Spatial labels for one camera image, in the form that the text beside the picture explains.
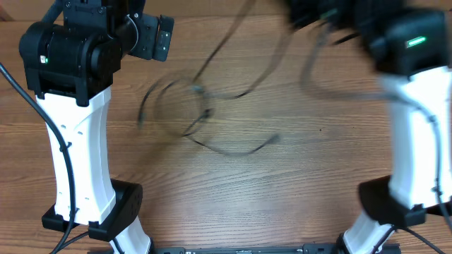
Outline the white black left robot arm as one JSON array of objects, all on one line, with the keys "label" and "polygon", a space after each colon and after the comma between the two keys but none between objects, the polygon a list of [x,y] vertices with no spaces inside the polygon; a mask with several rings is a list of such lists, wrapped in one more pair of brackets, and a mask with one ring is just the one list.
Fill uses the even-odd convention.
[{"label": "white black left robot arm", "polygon": [[167,58],[174,19],[144,14],[143,1],[55,1],[20,39],[29,103],[44,119],[56,176],[56,201],[42,216],[60,231],[61,250],[79,225],[113,253],[149,253],[137,183],[114,180],[107,158],[107,114],[121,60]]}]

